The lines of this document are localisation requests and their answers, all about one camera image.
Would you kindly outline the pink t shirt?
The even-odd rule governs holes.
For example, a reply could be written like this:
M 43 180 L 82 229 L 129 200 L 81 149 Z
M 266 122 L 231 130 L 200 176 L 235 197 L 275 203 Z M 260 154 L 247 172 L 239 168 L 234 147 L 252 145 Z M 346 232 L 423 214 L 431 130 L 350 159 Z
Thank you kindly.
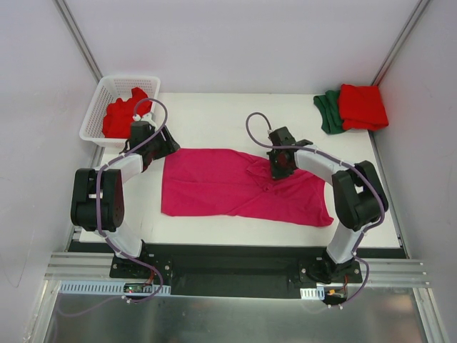
M 325 182 L 308 171 L 274 180 L 268 159 L 232 149 L 180 149 L 166 157 L 161 211 L 171 217 L 238 216 L 312 227 L 333 223 Z

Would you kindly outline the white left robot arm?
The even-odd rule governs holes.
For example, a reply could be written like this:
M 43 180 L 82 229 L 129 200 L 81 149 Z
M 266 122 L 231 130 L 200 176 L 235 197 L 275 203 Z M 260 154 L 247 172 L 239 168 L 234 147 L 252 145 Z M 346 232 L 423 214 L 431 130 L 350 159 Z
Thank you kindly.
M 154 114 L 135 115 L 124 150 L 113 161 L 97 168 L 78 169 L 74 176 L 70 217 L 72 224 L 104 238 L 115 255 L 125 259 L 126 269 L 137 278 L 151 270 L 142 255 L 143 241 L 134 234 L 125 216 L 124 184 L 145 172 L 150 164 L 180 149 L 165 124 Z

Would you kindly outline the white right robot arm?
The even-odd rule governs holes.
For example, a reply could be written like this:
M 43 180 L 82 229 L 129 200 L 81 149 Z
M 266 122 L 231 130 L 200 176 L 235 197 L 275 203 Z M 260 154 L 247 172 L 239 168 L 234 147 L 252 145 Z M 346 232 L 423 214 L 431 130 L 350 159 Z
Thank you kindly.
M 379 223 L 388 201 L 375 166 L 369 161 L 342 161 L 304 139 L 296 141 L 286 127 L 268 133 L 267 153 L 274 179 L 291 176 L 297 169 L 310 172 L 333 188 L 338 226 L 322 257 L 306 268 L 315 282 L 330 284 L 346 275 L 368 229 Z

